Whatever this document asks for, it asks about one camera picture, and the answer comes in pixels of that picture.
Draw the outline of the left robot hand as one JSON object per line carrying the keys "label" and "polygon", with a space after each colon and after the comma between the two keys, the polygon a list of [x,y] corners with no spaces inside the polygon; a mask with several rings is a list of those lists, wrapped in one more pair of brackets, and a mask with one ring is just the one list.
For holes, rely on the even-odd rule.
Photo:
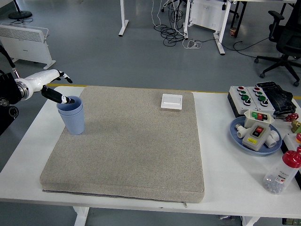
{"label": "left robot hand", "polygon": [[21,79],[24,87],[24,100],[27,100],[32,97],[34,92],[41,92],[42,96],[47,99],[50,99],[59,104],[73,104],[75,100],[71,97],[64,96],[63,94],[47,88],[47,85],[54,80],[64,78],[69,83],[72,83],[70,77],[56,69],[46,70],[39,73],[35,73],[31,76]]}

